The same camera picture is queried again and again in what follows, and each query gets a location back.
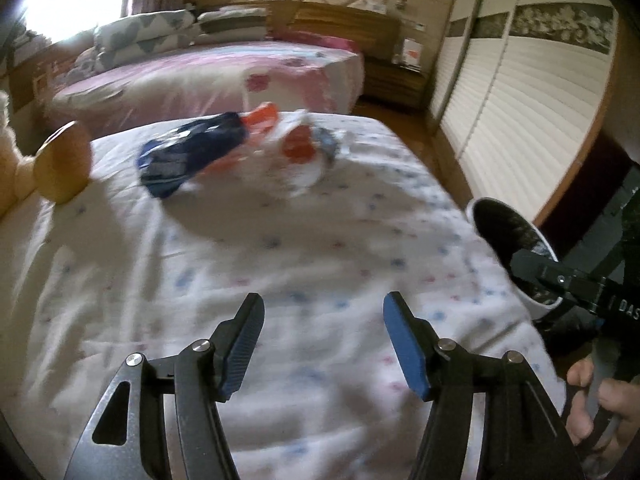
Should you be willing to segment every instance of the teddy bear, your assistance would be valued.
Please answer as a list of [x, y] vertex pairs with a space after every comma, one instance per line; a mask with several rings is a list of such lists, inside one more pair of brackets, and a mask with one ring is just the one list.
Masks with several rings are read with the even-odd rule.
[[34, 190], [63, 204], [89, 183], [92, 137], [78, 121], [70, 122], [45, 140], [35, 156], [23, 156], [9, 126], [9, 96], [0, 91], [0, 218]]
[[0, 90], [0, 218], [36, 187], [34, 157], [23, 156], [9, 126], [9, 96]]

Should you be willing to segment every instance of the wooden nightstand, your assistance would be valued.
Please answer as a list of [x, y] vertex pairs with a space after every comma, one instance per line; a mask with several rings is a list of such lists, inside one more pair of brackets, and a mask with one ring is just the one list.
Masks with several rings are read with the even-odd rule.
[[407, 108], [423, 108], [427, 79], [420, 72], [390, 61], [364, 60], [364, 95]]

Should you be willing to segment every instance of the finger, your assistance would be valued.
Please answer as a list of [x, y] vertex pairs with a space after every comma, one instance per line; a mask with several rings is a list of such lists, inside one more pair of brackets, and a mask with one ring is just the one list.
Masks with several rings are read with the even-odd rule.
[[611, 442], [600, 454], [602, 459], [611, 465], [615, 464], [622, 457], [633, 437], [636, 436], [637, 429], [628, 420], [622, 420]]
[[587, 397], [584, 392], [578, 392], [571, 401], [571, 411], [566, 420], [566, 430], [574, 446], [593, 431], [593, 421], [586, 409]]
[[580, 359], [574, 363], [566, 374], [566, 381], [571, 386], [585, 388], [593, 379], [593, 361], [591, 357]]
[[640, 425], [640, 386], [604, 379], [598, 389], [600, 405], [625, 420]]

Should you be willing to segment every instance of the metal screw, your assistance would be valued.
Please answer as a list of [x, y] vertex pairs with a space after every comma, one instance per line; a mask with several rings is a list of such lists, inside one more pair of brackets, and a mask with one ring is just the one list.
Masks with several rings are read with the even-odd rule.
[[438, 341], [438, 348], [442, 351], [449, 352], [456, 347], [456, 342], [453, 339], [443, 338]]
[[142, 354], [131, 354], [127, 357], [127, 366], [138, 366], [142, 362]]
[[507, 352], [507, 361], [515, 365], [519, 365], [521, 362], [524, 361], [524, 357], [520, 352], [516, 352], [515, 350], [509, 350]]
[[211, 343], [208, 339], [198, 339], [191, 343], [191, 349], [194, 352], [206, 352], [209, 348], [211, 348]]

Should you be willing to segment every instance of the sliding wardrobe door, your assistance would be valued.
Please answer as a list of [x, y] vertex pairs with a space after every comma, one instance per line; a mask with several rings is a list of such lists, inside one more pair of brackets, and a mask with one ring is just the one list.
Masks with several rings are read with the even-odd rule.
[[442, 47], [435, 67], [434, 88], [429, 111], [439, 122], [447, 106], [465, 57], [473, 23], [478, 15], [482, 0], [455, 0], [449, 17], [449, 28], [442, 41]]
[[465, 59], [440, 121], [458, 156], [487, 96], [504, 49], [506, 25], [518, 0], [482, 0]]
[[541, 220], [592, 130], [613, 41], [607, 0], [518, 0], [459, 160], [474, 196], [493, 196]]

